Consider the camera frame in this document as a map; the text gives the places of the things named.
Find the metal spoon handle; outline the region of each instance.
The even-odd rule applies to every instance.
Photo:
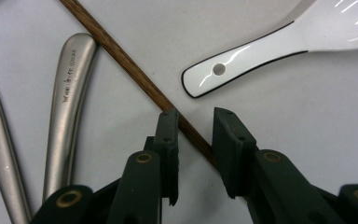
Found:
[[[48,132],[43,201],[70,182],[76,124],[97,43],[87,34],[71,36],[60,55]]]
[[[15,224],[29,223],[31,214],[25,197],[21,175],[0,105],[0,190],[10,220]]]

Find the white table surface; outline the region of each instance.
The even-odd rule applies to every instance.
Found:
[[[191,64],[272,31],[299,0],[80,1],[196,129],[212,142],[213,108],[234,111],[258,141],[287,155],[310,183],[337,194],[358,183],[358,50],[301,54],[199,99]],[[0,98],[33,214],[41,205],[57,61],[86,33],[59,1],[0,0]],[[99,48],[80,121],[74,180],[98,190],[154,135],[159,109]],[[179,200],[163,223],[252,223],[246,202],[179,136]],[[0,194],[0,223],[9,223]]]

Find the white background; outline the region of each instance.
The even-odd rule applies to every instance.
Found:
[[[197,130],[212,142],[213,108],[234,111],[260,148],[287,155],[310,183],[337,194],[358,183],[358,50],[297,55],[199,99],[190,65],[272,31],[299,0],[81,3]],[[48,123],[65,40],[86,33],[59,1],[0,0],[0,98],[33,214],[41,205]],[[121,176],[154,135],[159,109],[99,48],[80,121],[75,183],[94,191]],[[215,169],[180,133],[179,200],[163,223],[252,223]],[[0,195],[0,223],[9,223]]]

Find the wooden chopstick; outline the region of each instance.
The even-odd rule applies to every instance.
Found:
[[[161,110],[176,108],[171,101],[158,89],[141,68],[104,30],[104,28],[75,0],[60,0],[62,4],[77,18],[89,31],[94,39],[120,64],[139,87],[153,100]],[[195,148],[216,167],[211,146],[197,132],[191,123],[179,112],[179,129]]]

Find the ceramic spoon handle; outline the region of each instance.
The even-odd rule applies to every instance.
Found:
[[[29,223],[31,219],[30,210],[1,105],[0,190],[11,222],[15,224]]]
[[[51,106],[43,201],[70,182],[76,125],[96,49],[87,34],[71,36],[62,47]]]
[[[182,74],[184,88],[190,96],[200,97],[261,65],[306,51],[303,42],[296,26],[291,23],[187,68]]]

